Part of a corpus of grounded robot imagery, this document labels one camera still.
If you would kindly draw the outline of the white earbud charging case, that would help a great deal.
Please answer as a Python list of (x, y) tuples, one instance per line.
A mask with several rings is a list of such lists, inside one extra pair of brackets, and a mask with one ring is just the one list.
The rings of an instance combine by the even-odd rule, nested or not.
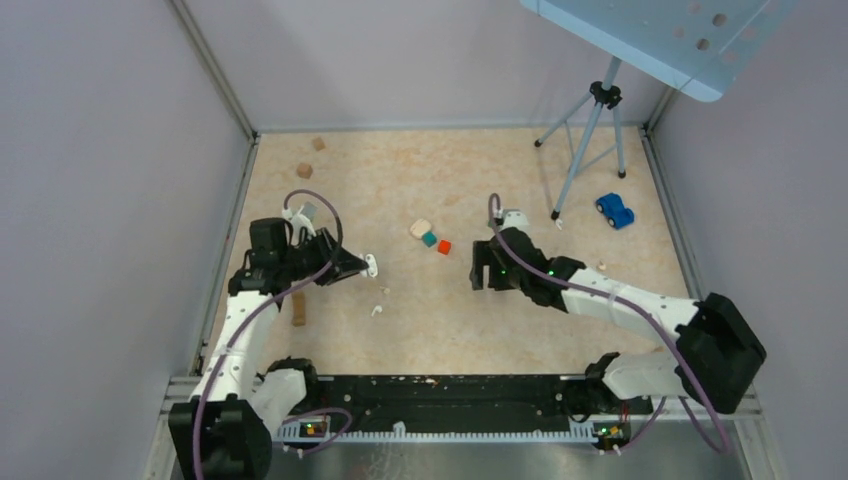
[(379, 267), (376, 257), (373, 254), (365, 254), (362, 259), (367, 264), (367, 266), (360, 272), (360, 274), (365, 277), (376, 278), (379, 274)]

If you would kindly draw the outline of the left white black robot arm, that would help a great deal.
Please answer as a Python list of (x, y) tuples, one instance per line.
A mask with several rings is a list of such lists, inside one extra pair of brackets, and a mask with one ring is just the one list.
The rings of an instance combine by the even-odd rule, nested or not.
[(224, 324), (201, 379), (171, 407), (168, 427), (187, 479), (262, 479), (272, 439), (294, 410), (319, 404), (320, 386), (305, 359), (286, 359), (257, 379), (258, 362), (287, 296), (378, 273), (372, 254), (344, 249), (301, 214), (255, 220), (250, 247), (230, 279)]

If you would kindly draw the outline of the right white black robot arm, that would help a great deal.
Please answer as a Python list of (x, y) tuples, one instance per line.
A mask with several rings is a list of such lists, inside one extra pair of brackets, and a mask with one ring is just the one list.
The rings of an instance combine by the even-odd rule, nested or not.
[(469, 273), (475, 290), (518, 290), (534, 304), (608, 322), (661, 349), (610, 352), (590, 364), (589, 404), (612, 412), (642, 396), (685, 397), (734, 413), (764, 364), (762, 342), (728, 297), (661, 295), (616, 281), (584, 262), (547, 257), (516, 227), (472, 244)]

